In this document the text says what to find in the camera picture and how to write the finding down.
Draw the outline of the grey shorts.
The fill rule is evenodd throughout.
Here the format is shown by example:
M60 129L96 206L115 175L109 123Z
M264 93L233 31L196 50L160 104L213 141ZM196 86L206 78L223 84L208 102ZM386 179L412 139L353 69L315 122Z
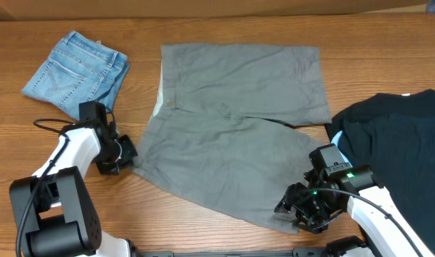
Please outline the grey shorts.
M133 171L198 205L296 234L294 215L274 209L319 146L300 127L330 121L317 47L165 45Z

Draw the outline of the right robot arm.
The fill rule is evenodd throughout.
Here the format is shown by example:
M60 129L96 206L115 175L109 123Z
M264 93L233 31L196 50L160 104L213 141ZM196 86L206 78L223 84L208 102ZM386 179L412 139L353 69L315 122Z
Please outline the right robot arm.
M309 160L312 170L304 173L308 184L290 185L274 212L293 213L294 227L310 233L325 231L348 213L369 242L349 236L322 250L296 250L294 256L432 256L369 166L351 166L334 144L316 148Z

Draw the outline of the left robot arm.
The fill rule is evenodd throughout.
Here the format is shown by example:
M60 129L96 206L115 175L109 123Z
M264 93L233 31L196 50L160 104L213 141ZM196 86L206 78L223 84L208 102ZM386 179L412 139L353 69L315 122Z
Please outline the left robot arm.
M118 135L111 110L97 101L79 104L79 120L58 130L58 146L32 176L9 187L16 221L16 255L30 257L140 256L128 239L104 232L84 178L91 164L118 175L138 155Z

